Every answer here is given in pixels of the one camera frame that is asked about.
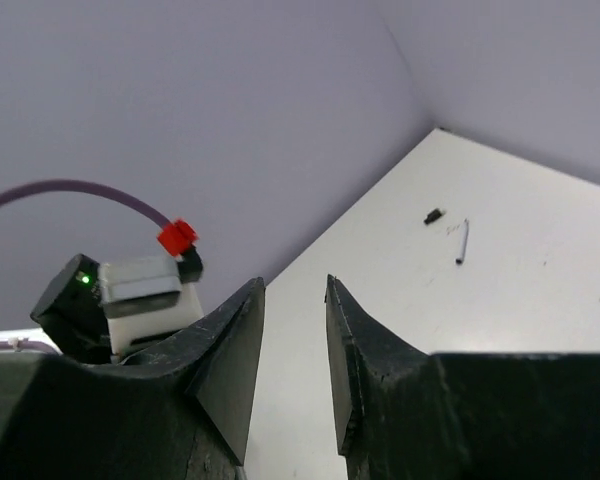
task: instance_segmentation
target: white table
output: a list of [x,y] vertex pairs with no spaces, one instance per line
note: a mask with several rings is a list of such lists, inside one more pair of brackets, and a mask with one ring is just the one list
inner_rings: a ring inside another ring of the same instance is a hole
[[[425,227],[433,208],[446,216]],[[454,259],[470,220],[467,257]],[[600,352],[600,187],[434,131],[267,289],[254,480],[344,480],[327,274],[426,352]]]

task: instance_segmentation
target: red connector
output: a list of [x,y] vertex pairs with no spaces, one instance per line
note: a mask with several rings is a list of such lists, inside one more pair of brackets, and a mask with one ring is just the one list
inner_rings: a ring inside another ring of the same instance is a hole
[[158,241],[173,257],[182,255],[198,240],[198,234],[182,219],[177,219],[162,229]]

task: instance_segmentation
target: wall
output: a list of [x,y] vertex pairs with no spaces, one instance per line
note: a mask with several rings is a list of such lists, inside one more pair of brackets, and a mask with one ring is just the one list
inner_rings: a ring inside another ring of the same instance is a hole
[[600,0],[376,0],[436,122],[600,183]]
[[[0,1],[0,190],[105,182],[199,231],[203,306],[271,279],[432,126],[370,0]],[[159,251],[123,207],[0,211],[0,327],[76,252]]]

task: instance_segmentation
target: white marker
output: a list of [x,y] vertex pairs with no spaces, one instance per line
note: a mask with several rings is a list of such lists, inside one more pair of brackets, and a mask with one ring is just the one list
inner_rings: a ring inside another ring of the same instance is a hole
[[467,255],[467,242],[469,241],[469,220],[464,220],[464,232],[462,234],[462,246],[460,247],[460,253],[456,257],[456,265],[462,265],[464,263],[464,257]]

